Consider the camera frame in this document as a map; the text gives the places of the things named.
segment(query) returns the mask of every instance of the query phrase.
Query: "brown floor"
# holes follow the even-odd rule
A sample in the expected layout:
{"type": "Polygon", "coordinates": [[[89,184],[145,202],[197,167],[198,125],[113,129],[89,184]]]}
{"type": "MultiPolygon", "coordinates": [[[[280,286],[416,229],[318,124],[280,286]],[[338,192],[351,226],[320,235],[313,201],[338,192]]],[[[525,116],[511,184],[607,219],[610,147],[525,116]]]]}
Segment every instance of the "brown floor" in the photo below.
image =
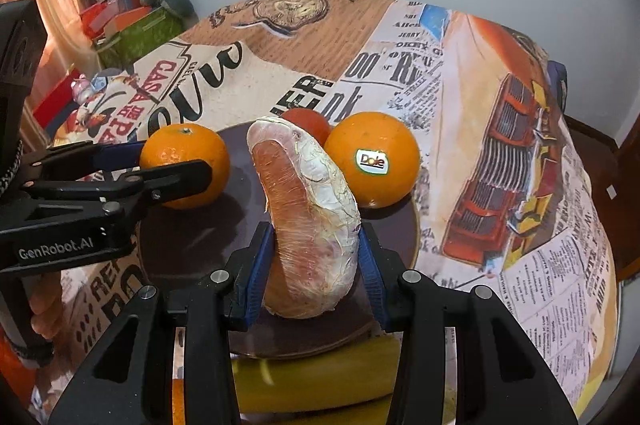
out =
{"type": "Polygon", "coordinates": [[[571,136],[591,178],[593,202],[611,243],[616,275],[619,280],[628,278],[640,271],[640,174],[636,179],[632,170],[619,167],[611,149],[594,138],[574,130],[571,136]],[[616,190],[613,199],[606,191],[609,185],[616,190]]]}

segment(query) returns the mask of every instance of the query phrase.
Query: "tablecloth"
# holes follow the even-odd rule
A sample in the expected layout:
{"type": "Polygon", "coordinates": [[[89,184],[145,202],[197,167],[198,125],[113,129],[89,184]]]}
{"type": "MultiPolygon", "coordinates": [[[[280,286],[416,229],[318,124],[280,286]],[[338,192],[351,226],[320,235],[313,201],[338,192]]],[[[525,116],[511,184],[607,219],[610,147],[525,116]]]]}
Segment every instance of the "tablecloth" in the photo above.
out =
{"type": "MultiPolygon", "coordinates": [[[[221,130],[296,106],[331,124],[364,110],[401,119],[422,159],[416,268],[491,286],[579,414],[612,355],[616,284],[546,63],[516,30],[421,2],[245,0],[112,80],[55,143],[141,140],[184,121],[221,130]]],[[[73,370],[143,274],[133,254],[63,280],[73,370]]]]}

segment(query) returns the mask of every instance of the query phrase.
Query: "peeled citrus segment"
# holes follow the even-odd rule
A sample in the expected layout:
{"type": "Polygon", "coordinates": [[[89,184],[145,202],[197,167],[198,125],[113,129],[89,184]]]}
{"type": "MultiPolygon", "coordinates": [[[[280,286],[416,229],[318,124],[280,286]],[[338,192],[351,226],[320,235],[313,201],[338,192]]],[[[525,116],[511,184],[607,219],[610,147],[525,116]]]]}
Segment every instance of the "peeled citrus segment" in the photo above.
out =
{"type": "Polygon", "coordinates": [[[332,310],[353,284],[360,229],[340,169],[315,138],[280,118],[258,119],[246,139],[276,231],[265,307],[292,319],[332,310]]]}

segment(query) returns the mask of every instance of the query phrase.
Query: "screw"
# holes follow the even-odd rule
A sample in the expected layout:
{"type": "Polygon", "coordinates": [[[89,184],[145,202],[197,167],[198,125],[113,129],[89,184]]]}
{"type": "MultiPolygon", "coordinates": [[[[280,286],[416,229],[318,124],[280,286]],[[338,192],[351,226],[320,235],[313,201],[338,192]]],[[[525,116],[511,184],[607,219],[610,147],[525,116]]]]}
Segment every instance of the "screw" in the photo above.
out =
{"type": "Polygon", "coordinates": [[[115,214],[120,209],[120,204],[117,201],[107,201],[103,204],[102,209],[107,214],[115,214]]]}
{"type": "Polygon", "coordinates": [[[416,270],[407,270],[402,274],[402,278],[411,284],[414,284],[422,278],[419,271],[416,270]]]}
{"type": "Polygon", "coordinates": [[[212,274],[211,277],[209,277],[213,282],[220,284],[221,282],[224,282],[225,280],[228,280],[228,278],[231,277],[231,275],[229,275],[229,272],[227,270],[215,270],[212,274]]]}
{"type": "Polygon", "coordinates": [[[138,295],[140,295],[140,298],[145,300],[152,299],[156,296],[156,293],[158,293],[158,290],[155,286],[151,285],[142,286],[142,288],[140,288],[140,290],[138,291],[138,295]]]}
{"type": "Polygon", "coordinates": [[[494,292],[491,291],[491,288],[484,285],[476,286],[474,291],[481,299],[490,299],[491,295],[494,294],[494,292]]]}

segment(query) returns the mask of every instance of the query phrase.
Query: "dole sticker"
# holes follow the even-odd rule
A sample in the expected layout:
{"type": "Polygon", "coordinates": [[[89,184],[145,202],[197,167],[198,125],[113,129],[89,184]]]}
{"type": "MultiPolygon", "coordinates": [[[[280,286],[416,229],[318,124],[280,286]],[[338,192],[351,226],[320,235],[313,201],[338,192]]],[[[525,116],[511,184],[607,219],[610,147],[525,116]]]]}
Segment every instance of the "dole sticker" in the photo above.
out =
{"type": "Polygon", "coordinates": [[[358,149],[356,164],[369,174],[386,174],[389,172],[389,160],[386,154],[375,150],[358,149]]]}

